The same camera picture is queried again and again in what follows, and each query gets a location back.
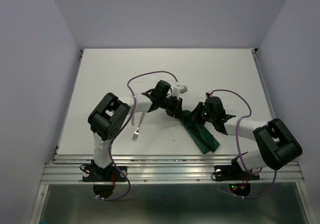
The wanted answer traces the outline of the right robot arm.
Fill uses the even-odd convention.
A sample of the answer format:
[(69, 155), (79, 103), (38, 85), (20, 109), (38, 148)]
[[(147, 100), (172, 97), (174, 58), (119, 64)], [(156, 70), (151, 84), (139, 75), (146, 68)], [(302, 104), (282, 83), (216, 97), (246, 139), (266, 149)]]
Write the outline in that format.
[[(216, 96), (199, 102), (191, 113), (191, 120), (199, 124), (211, 123), (217, 132), (236, 137), (238, 156), (230, 166), (230, 173), (236, 179), (253, 169), (269, 167), (277, 171), (303, 153), (282, 120), (252, 121), (226, 114), (221, 99)], [(241, 153), (239, 137), (255, 141), (258, 150)]]

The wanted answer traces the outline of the dark green cloth napkin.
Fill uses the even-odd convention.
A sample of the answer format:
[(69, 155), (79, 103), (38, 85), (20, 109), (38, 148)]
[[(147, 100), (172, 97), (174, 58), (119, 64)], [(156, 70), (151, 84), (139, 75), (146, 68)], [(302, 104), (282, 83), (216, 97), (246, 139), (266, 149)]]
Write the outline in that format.
[(220, 146), (220, 143), (204, 125), (192, 120), (191, 111), (184, 110), (180, 122), (202, 154), (215, 152)]

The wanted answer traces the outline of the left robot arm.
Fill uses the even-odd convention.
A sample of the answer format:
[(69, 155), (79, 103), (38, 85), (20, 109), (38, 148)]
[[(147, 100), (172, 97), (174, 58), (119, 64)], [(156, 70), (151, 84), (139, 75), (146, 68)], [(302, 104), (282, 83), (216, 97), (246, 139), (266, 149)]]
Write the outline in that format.
[(181, 94), (188, 91), (187, 86), (176, 82), (171, 86), (160, 80), (153, 89), (133, 97), (117, 97), (107, 93), (88, 117), (90, 130), (94, 137), (93, 165), (94, 175), (101, 181), (111, 176), (112, 163), (109, 148), (112, 140), (120, 133), (127, 117), (134, 117), (136, 113), (149, 113), (158, 108), (164, 109), (173, 118), (181, 118)]

